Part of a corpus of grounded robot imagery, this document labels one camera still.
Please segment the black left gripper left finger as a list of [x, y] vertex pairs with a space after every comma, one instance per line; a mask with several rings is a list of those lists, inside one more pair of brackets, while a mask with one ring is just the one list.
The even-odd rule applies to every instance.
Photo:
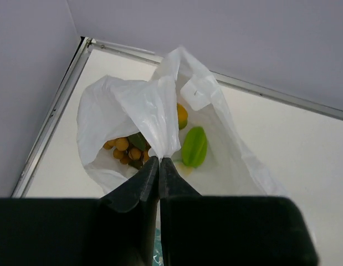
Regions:
[[0, 198], [0, 265], [151, 265], [158, 171], [102, 198]]

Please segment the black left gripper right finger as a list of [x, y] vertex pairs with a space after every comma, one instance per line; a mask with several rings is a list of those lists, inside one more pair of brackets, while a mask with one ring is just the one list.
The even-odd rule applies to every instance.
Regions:
[[302, 214], [279, 196], [203, 196], [160, 164], [161, 244], [165, 265], [317, 265]]

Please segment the white plastic bag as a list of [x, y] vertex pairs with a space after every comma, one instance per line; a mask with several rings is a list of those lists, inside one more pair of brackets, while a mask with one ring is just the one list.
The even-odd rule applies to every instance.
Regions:
[[[177, 103], [188, 112], [178, 128]], [[166, 55], [149, 81], [106, 75], [89, 85], [80, 98], [77, 144], [86, 173], [110, 192], [136, 173], [114, 160], [104, 143], [142, 133], [151, 154], [170, 158], [178, 173], [202, 195], [286, 196], [241, 139], [221, 86], [213, 74], [185, 48]], [[205, 161], [186, 167], [181, 146], [189, 129], [203, 127]]]

